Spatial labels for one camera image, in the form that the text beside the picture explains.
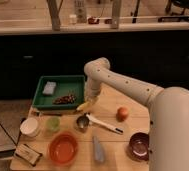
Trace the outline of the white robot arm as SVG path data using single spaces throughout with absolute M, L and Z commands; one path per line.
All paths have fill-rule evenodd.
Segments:
M 86 63 L 84 72 L 88 98 L 97 97 L 105 83 L 148 109 L 149 171 L 189 171 L 189 90 L 112 72 L 106 58 Z

